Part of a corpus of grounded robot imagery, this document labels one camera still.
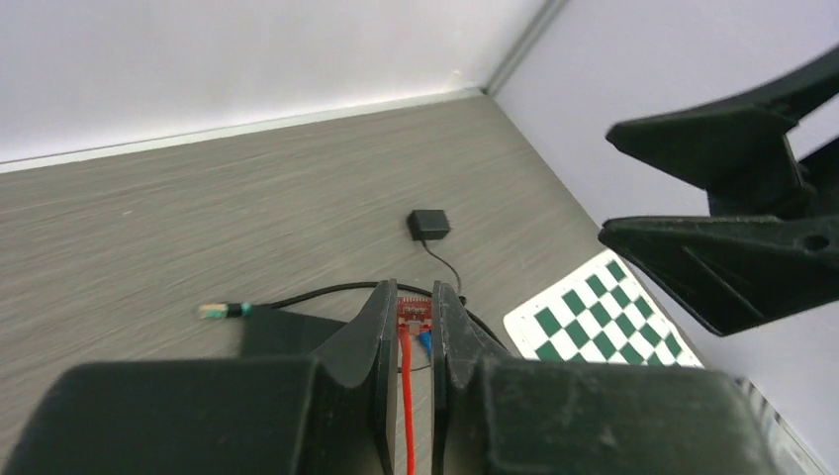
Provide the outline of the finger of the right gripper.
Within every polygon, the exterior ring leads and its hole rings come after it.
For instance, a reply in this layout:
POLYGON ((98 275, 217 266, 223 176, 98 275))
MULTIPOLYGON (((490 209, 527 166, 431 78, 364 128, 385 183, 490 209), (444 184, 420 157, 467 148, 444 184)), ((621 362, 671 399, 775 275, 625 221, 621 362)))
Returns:
POLYGON ((838 141, 803 159, 787 134, 838 93, 832 49, 772 82, 716 102, 613 125, 619 151, 703 190, 714 216, 838 211, 838 141))
POLYGON ((836 216, 619 218, 598 239, 718 336, 838 299, 836 216))

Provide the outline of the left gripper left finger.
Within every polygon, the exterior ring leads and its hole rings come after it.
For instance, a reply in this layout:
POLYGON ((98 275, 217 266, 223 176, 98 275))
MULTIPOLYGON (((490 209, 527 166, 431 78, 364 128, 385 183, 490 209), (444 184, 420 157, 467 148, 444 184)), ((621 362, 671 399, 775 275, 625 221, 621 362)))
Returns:
POLYGON ((92 362, 64 372, 8 474, 390 474, 397 284, 308 353, 92 362))

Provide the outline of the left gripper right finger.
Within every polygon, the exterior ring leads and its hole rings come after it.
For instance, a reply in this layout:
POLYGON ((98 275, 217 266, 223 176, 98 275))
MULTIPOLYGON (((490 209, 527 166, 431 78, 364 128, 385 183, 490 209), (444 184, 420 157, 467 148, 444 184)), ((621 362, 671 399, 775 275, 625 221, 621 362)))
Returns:
POLYGON ((432 291, 435 474, 774 474, 724 374, 520 359, 432 291))

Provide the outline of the black power adapter with cord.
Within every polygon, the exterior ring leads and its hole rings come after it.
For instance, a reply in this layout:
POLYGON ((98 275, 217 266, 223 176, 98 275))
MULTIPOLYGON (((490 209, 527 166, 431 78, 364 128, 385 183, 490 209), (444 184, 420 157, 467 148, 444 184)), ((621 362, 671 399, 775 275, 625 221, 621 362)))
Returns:
POLYGON ((451 232, 451 227, 448 218, 443 210, 411 210, 406 217, 406 225, 411 235, 412 241, 417 241, 421 244, 424 251, 446 266, 455 278, 455 288, 462 304, 467 303, 467 299, 462 295, 462 278, 456 268, 433 252, 429 247, 430 241, 443 240, 451 232))

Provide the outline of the black switch with blue ports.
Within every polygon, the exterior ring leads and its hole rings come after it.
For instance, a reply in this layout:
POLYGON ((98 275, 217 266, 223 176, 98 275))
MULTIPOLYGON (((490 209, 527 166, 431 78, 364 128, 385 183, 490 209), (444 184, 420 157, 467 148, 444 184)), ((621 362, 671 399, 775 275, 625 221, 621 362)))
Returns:
POLYGON ((253 307, 242 317, 238 355, 267 357, 308 354, 345 326, 345 322, 272 309, 253 307))

